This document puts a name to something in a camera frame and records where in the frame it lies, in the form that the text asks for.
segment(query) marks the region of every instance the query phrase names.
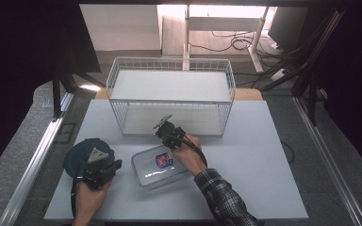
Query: white wire basket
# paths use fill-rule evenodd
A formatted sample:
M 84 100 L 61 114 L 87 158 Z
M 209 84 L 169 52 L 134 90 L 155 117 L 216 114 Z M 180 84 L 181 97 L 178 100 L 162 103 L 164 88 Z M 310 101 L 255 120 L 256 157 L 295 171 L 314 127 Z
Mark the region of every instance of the white wire basket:
M 172 114 L 169 121 L 189 134 L 221 137 L 235 81 L 227 59 L 117 57 L 107 97 L 123 135 L 153 135 Z

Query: clear plastic lid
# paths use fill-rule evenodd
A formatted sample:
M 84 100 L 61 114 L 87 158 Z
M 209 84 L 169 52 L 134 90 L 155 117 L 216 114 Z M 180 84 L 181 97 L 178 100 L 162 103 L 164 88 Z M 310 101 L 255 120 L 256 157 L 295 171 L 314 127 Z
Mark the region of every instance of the clear plastic lid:
M 187 171 L 164 145 L 134 154 L 131 164 L 138 183 L 146 188 L 158 188 L 175 182 Z

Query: plaid sleeve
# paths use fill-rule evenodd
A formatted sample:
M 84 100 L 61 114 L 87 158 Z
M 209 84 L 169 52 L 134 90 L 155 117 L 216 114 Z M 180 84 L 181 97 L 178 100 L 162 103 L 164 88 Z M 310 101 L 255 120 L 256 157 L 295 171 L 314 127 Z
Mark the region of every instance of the plaid sleeve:
M 204 194 L 214 218 L 221 225 L 256 225 L 245 202 L 215 169 L 206 169 L 195 176 L 195 183 Z

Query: white table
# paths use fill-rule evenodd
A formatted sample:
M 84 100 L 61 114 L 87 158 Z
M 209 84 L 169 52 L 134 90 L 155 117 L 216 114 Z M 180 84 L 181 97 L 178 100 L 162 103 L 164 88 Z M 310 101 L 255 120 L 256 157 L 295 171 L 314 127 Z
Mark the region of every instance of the white table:
M 122 136 L 108 100 L 91 101 L 76 143 L 92 137 L 101 138 L 115 151 L 116 158 L 123 160 L 96 219 L 213 219 L 191 176 L 154 192 L 138 186 L 131 156 L 160 145 L 160 140 L 154 136 Z M 266 102 L 234 102 L 223 137 L 201 141 L 208 165 L 232 184 L 255 217 L 308 218 Z M 72 178 L 63 171 L 45 219 L 73 218 L 71 185 Z

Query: sticker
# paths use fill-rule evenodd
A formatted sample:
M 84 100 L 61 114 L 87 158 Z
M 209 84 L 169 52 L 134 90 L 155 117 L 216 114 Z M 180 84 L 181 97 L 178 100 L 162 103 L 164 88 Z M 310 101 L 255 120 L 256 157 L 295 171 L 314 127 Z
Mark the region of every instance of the sticker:
M 167 153 L 160 154 L 156 157 L 156 164 L 159 168 L 165 168 L 173 164 L 173 160 Z

